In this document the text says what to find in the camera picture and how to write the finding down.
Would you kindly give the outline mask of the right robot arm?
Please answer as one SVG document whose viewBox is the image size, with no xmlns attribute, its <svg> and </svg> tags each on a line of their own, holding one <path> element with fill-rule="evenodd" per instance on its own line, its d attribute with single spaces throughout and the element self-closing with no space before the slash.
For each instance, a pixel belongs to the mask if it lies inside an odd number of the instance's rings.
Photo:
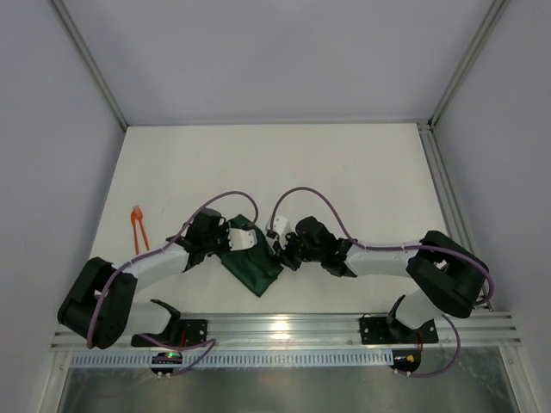
<svg viewBox="0 0 551 413">
<path fill-rule="evenodd" d="M 417 290 L 400 296 L 384 321 L 387 333 L 400 343 L 414 340 L 436 317 L 470 317 L 488 273 L 485 263 L 440 231 L 428 231 L 412 245 L 367 247 L 335 237 L 313 216 L 296 226 L 276 216 L 268 221 L 266 236 L 277 258 L 293 271 L 304 262 L 316 262 L 336 277 L 413 280 Z"/>
</svg>

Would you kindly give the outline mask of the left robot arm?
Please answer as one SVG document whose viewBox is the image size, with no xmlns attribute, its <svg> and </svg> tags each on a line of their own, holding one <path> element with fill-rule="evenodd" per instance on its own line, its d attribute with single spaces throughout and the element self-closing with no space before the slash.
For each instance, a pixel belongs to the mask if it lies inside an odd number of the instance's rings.
<svg viewBox="0 0 551 413">
<path fill-rule="evenodd" d="M 183 236 L 167 239 L 170 246 L 119 265 L 99 256 L 89 259 L 58 310 L 59 324 L 84 338 L 88 348 L 109 348 L 121 336 L 132 337 L 134 347 L 153 343 L 183 345 L 182 313 L 159 299 L 139 303 L 134 296 L 224 249 L 227 233 L 226 219 L 205 208 L 191 221 Z"/>
</svg>

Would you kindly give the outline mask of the dark green cloth napkin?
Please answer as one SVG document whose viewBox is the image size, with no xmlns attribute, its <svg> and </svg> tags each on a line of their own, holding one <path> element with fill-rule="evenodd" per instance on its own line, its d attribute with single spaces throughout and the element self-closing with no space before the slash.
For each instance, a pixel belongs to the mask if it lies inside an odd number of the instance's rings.
<svg viewBox="0 0 551 413">
<path fill-rule="evenodd" d="M 247 250 L 229 249 L 217 254 L 221 264 L 249 291 L 260 298 L 277 279 L 283 267 L 259 227 L 239 214 L 228 221 L 231 229 L 254 231 L 257 243 Z"/>
</svg>

